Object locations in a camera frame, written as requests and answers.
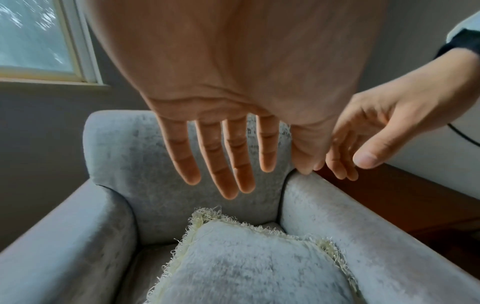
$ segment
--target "human hand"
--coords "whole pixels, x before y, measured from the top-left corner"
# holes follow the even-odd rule
[[[386,84],[355,94],[340,115],[326,156],[339,179],[374,168],[414,136],[455,120],[480,96],[480,58],[453,49]]]
[[[323,164],[338,115],[380,27],[385,0],[84,0],[103,47],[155,112],[173,163],[200,181],[187,121],[225,198],[253,191],[247,114],[273,171],[279,120],[303,174]],[[221,146],[221,123],[234,174]]]

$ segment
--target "window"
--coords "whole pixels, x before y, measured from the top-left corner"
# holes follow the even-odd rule
[[[75,0],[0,0],[0,78],[102,83]]]

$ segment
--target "gray armchair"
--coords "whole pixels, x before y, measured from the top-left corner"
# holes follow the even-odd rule
[[[284,125],[277,168],[262,173],[254,125],[249,120],[247,134],[256,190],[227,201],[208,175],[192,125],[203,177],[194,187],[175,172],[151,112],[92,114],[83,135],[90,179],[0,253],[0,303],[143,303],[199,207],[289,234],[331,237],[367,303],[480,302],[475,278],[319,176],[291,173]]]

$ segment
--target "white sleeve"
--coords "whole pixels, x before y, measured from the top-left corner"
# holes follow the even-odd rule
[[[461,30],[480,31],[480,12],[460,22],[446,37],[446,42],[449,43]]]

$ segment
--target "armchair backrest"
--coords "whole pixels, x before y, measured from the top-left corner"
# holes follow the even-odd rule
[[[199,207],[221,207],[239,221],[263,224],[276,219],[290,164],[290,133],[280,125],[277,166],[263,173],[255,118],[248,119],[247,140],[256,189],[232,201],[222,198],[202,159],[195,125],[188,126],[190,145],[202,174],[196,186],[177,174],[151,111],[101,111],[85,124],[83,150],[92,181],[122,195],[130,204],[143,245],[180,239],[192,212]]]

